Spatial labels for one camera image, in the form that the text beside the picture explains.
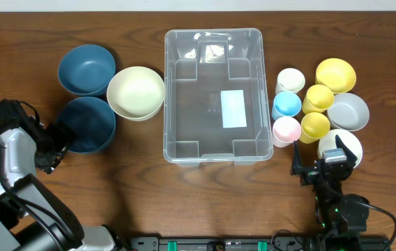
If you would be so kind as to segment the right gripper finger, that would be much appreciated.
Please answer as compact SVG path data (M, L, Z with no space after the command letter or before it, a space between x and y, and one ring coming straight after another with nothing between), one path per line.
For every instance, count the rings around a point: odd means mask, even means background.
M339 135L335 136L335 143L338 149L342 149L346 156L346 161L351 164L355 164L357 161L356 155L344 144Z
M303 170L303 165L302 165L300 154L298 151L297 141L293 142L293 147L294 147L294 155L293 155L292 164L291 164L291 174L300 174Z

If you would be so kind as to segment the pink cup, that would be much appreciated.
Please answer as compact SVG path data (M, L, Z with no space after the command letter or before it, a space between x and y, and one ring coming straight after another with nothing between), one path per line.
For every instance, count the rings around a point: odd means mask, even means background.
M300 138L301 126L295 118L283 116L274 122L272 133L273 145L278 148L284 148Z

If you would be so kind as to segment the dark blue bowl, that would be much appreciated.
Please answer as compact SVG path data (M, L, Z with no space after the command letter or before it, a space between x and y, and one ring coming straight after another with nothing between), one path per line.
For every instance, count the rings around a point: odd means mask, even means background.
M116 73L109 50L99 45L81 45L60 61L58 79L69 92L79 96L101 96Z
M95 97L81 97L70 101L57 117L76 135L69 151L95 153L107 148L114 139L116 117L112 108Z

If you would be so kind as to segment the yellow cup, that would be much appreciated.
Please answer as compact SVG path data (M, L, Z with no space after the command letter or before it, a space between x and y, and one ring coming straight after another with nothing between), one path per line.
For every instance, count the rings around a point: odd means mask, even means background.
M304 144L311 144L324 137L330 130L330 122L322 113L306 114L300 123L301 135L299 140Z
M304 114L323 113L333 105L334 100L334 94L328 87L315 84L307 90L302 111Z

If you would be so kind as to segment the cream large bowl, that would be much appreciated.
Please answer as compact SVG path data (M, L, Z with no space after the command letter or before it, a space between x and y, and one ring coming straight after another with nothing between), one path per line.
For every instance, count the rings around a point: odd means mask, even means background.
M156 71L132 66L119 71L107 88L107 102L119 116L145 121L155 116L165 100L165 83Z

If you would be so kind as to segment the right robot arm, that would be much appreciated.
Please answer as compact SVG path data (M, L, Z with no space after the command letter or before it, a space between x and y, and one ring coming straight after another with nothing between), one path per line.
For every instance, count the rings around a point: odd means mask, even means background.
M300 177L302 186L311 185L317 198L317 220L334 236L357 235L367 229L369 215L361 204L367 200L359 195L342 192L342 182L354 170L356 155L335 136L335 148L323 152L312 166L303 166L298 144L293 143L291 175Z

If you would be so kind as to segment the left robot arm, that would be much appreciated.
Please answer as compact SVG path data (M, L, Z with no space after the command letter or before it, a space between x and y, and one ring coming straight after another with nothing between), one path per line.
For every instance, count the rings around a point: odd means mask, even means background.
M25 116L0 119L0 250L121 250L107 226L84 227L36 177L63 159L74 132Z

